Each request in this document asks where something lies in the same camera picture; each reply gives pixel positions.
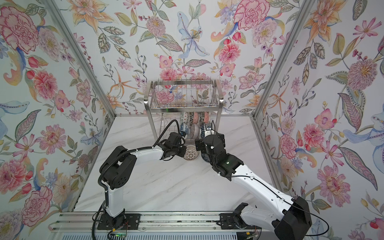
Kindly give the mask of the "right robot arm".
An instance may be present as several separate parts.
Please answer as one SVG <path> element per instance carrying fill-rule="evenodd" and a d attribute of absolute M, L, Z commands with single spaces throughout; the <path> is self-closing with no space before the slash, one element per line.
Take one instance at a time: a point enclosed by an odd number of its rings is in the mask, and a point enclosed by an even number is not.
<path fill-rule="evenodd" d="M 280 240 L 303 240 L 305 237 L 319 237 L 331 229 L 309 234 L 312 227 L 312 214 L 308 202 L 302 197 L 294 199 L 284 194 L 258 177 L 238 157 L 225 150 L 225 136 L 213 134 L 195 140 L 196 150 L 209 158 L 213 170 L 219 176 L 242 186 L 267 209 L 258 209 L 241 203 L 230 214 L 220 214 L 218 225 L 223 230 L 248 229 L 274 232 Z"/>

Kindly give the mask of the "purple striped bowl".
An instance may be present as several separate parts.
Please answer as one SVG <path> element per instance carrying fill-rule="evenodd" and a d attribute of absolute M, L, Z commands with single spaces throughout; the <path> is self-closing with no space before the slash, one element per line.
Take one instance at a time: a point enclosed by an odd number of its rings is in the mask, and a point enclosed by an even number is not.
<path fill-rule="evenodd" d="M 201 127 L 199 124 L 192 123 L 190 127 L 190 139 L 196 140 L 199 139 L 201 135 Z"/>

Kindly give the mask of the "blue triangle pattern bowl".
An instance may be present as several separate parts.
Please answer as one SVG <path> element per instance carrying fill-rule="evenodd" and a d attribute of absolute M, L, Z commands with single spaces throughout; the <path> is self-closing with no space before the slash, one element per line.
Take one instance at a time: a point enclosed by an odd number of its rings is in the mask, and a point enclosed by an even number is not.
<path fill-rule="evenodd" d="M 213 135 L 215 133 L 214 126 L 212 123 L 205 123 L 201 129 L 201 137 L 205 138 L 206 136 Z"/>

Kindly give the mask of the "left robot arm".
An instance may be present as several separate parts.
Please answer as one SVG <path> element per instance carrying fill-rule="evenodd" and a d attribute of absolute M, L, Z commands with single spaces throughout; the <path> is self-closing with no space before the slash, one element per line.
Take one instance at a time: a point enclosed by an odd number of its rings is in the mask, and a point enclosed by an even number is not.
<path fill-rule="evenodd" d="M 104 189 L 105 201 L 101 205 L 103 215 L 96 222 L 117 230 L 129 220 L 124 207 L 123 187 L 129 181 L 138 161 L 170 161 L 173 157 L 184 157 L 187 147 L 177 120 L 172 120 L 152 146 L 129 150 L 116 147 L 100 167 L 98 185 Z"/>

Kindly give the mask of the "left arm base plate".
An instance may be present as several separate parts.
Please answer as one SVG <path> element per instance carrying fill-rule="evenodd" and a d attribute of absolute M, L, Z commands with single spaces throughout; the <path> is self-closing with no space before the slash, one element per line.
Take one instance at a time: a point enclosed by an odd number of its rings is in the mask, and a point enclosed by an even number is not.
<path fill-rule="evenodd" d="M 113 218 L 108 214 L 102 214 L 97 230 L 138 230 L 141 214 L 121 213 Z"/>

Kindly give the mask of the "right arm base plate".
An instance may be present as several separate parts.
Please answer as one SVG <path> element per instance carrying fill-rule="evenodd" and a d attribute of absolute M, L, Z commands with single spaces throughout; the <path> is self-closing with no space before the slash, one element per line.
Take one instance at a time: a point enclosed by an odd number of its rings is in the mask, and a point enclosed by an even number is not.
<path fill-rule="evenodd" d="M 221 213 L 219 214 L 219 220 L 217 225 L 221 227 L 222 230 L 260 230 L 260 227 L 247 225 L 239 215 L 234 213 Z"/>

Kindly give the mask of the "green leaf pattern bowl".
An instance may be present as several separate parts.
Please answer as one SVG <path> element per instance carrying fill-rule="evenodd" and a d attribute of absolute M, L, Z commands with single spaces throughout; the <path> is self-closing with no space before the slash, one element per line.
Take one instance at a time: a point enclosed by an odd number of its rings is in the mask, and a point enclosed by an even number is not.
<path fill-rule="evenodd" d="M 202 112 L 201 117 L 200 117 L 200 121 L 203 124 L 209 123 L 210 122 L 210 113 L 209 112 Z"/>

